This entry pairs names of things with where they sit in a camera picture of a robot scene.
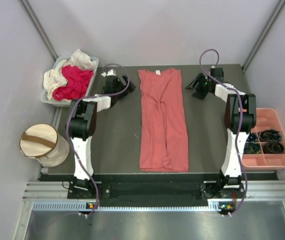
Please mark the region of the salmon pink t-shirt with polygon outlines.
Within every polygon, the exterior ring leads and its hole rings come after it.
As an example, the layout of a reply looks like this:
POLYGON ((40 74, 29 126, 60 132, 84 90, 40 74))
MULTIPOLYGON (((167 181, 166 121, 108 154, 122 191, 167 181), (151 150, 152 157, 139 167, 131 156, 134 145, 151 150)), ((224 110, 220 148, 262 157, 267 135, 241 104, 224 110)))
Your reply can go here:
POLYGON ((189 141, 182 73, 138 71, 141 93, 139 168, 147 172, 188 172, 189 141))

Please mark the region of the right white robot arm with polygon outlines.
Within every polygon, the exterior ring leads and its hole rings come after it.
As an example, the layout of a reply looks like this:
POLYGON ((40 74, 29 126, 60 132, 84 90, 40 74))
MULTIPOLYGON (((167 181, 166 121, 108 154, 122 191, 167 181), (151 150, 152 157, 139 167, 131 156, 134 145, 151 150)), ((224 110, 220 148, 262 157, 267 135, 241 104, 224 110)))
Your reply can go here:
POLYGON ((212 66, 208 74, 199 73, 185 87, 193 90, 194 98, 203 100, 211 93, 225 102, 224 126, 227 132, 225 159, 218 180, 204 183, 201 193, 204 198, 230 198, 242 193, 242 163, 246 141, 257 123, 256 95, 237 90, 224 81, 221 67, 212 66))

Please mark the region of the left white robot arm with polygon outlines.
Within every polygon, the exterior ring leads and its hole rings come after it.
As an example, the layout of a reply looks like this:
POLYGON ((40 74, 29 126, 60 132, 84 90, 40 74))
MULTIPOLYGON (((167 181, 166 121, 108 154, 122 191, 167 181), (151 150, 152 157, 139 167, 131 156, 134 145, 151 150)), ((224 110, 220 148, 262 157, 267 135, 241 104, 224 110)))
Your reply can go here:
POLYGON ((66 137, 74 153, 75 169, 69 183, 69 199, 96 198, 97 184, 91 161, 91 141, 96 131, 97 114, 113 107, 117 101, 132 93, 136 86, 127 75, 119 78, 112 70, 104 72, 105 86, 100 94, 71 101, 65 125, 66 137))

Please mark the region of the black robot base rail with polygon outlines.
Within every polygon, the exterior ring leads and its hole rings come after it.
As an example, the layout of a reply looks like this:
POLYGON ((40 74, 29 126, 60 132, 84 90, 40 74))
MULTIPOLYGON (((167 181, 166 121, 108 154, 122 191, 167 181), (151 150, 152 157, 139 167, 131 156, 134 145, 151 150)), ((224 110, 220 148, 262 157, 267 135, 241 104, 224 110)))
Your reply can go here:
POLYGON ((233 204, 243 198, 245 190, 229 198, 205 198, 201 186, 218 178, 218 173, 95 174, 97 197, 67 198, 98 200, 102 207, 197 207, 213 199, 233 204))

